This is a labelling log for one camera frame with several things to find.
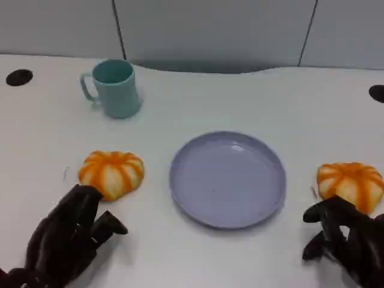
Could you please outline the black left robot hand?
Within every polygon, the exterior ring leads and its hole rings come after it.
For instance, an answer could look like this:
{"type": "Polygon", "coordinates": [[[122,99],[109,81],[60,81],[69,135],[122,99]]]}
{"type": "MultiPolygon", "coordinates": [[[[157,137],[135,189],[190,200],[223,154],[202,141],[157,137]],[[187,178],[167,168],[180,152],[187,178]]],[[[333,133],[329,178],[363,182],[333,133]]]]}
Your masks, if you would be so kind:
{"type": "Polygon", "coordinates": [[[109,211],[97,217],[103,195],[75,185],[33,232],[25,265],[1,271],[1,287],[65,287],[93,262],[97,250],[128,229],[109,211]]]}

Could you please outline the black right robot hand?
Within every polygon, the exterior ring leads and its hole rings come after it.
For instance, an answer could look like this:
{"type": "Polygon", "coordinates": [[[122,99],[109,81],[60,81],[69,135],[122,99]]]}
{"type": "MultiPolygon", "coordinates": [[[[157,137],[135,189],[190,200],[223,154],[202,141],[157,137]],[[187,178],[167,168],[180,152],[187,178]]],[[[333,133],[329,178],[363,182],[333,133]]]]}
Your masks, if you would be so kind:
{"type": "Polygon", "coordinates": [[[304,261],[328,257],[360,287],[383,287],[383,215],[371,218],[339,196],[309,207],[303,222],[322,230],[302,252],[304,261]]]}

